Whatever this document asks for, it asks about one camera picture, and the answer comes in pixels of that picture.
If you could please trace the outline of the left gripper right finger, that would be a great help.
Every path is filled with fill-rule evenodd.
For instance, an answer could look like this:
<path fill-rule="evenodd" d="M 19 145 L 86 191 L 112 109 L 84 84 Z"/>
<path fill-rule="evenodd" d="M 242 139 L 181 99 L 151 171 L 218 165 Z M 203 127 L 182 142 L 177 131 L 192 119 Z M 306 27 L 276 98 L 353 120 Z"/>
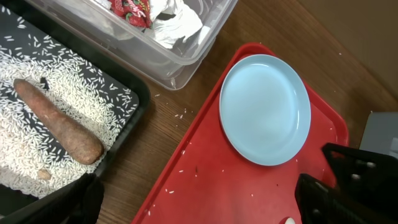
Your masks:
<path fill-rule="evenodd" d="M 308 174 L 300 174 L 295 200 L 302 223 L 368 224 L 366 209 Z"/>

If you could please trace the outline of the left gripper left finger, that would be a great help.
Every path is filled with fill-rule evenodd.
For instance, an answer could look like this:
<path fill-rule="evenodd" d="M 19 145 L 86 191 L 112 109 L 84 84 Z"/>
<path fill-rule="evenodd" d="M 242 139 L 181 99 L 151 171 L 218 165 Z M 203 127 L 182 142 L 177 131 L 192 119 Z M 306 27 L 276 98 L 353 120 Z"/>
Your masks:
<path fill-rule="evenodd" d="M 1 188 L 1 223 L 96 223 L 104 197 L 104 185 L 95 174 L 34 200 Z"/>

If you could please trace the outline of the white plastic spoon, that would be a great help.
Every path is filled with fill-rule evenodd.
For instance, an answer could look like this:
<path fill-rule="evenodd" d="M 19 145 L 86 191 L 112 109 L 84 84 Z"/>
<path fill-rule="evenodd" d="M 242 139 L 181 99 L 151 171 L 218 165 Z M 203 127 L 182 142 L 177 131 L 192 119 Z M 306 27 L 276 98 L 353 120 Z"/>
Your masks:
<path fill-rule="evenodd" d="M 295 220 L 292 217 L 283 219 L 279 224 L 295 224 Z"/>

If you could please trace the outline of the brown carrot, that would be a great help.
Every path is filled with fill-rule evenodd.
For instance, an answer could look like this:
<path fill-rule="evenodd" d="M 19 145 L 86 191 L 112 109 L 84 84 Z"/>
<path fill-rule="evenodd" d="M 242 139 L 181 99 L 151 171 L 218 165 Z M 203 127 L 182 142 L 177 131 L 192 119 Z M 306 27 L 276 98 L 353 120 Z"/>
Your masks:
<path fill-rule="evenodd" d="M 13 85 L 20 98 L 75 161 L 91 165 L 99 160 L 104 146 L 89 129 L 60 111 L 29 82 L 17 78 Z"/>

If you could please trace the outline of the white rice grains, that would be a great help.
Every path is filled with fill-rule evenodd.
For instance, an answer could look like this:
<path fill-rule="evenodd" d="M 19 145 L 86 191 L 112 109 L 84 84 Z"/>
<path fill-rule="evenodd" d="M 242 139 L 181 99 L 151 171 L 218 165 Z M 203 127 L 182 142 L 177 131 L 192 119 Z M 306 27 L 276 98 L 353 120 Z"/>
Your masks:
<path fill-rule="evenodd" d="M 96 164 L 80 164 L 64 150 L 20 99 L 17 78 L 39 88 L 106 150 L 139 106 L 128 87 L 2 6 L 1 183 L 38 198 L 94 172 Z"/>

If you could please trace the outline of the light blue plate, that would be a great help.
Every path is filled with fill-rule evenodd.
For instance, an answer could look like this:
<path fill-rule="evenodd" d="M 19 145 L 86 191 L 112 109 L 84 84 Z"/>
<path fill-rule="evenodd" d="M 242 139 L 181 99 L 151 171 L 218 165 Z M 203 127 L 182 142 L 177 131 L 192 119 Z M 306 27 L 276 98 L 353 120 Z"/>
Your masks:
<path fill-rule="evenodd" d="M 312 118 L 309 95 L 297 72 L 266 54 L 233 65 L 221 87 L 219 111 L 231 145 L 262 166 L 291 160 L 307 140 Z"/>

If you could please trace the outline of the red strawberry snack wrapper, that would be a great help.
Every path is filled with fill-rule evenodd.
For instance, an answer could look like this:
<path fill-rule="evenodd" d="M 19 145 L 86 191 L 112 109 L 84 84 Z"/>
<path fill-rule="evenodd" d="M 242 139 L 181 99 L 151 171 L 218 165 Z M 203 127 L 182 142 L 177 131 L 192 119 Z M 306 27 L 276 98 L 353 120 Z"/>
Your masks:
<path fill-rule="evenodd" d="M 139 28 L 151 28 L 150 4 L 148 0 L 109 0 L 115 15 Z"/>

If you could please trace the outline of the white napkin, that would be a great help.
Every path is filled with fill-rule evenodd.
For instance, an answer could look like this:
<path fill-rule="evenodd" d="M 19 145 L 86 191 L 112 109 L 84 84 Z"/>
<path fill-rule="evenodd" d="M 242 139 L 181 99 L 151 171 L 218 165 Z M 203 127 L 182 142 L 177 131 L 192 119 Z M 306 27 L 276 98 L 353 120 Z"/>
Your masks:
<path fill-rule="evenodd" d="M 150 0 L 152 27 L 144 34 L 166 49 L 172 49 L 178 39 L 188 38 L 198 32 L 203 24 L 197 13 L 183 0 Z"/>

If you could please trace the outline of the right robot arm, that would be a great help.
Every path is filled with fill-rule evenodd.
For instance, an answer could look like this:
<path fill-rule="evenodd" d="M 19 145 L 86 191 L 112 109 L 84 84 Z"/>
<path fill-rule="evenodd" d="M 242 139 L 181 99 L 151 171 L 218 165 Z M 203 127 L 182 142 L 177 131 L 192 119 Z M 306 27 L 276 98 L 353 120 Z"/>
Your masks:
<path fill-rule="evenodd" d="M 322 152 L 344 194 L 397 221 L 397 158 L 332 143 Z"/>

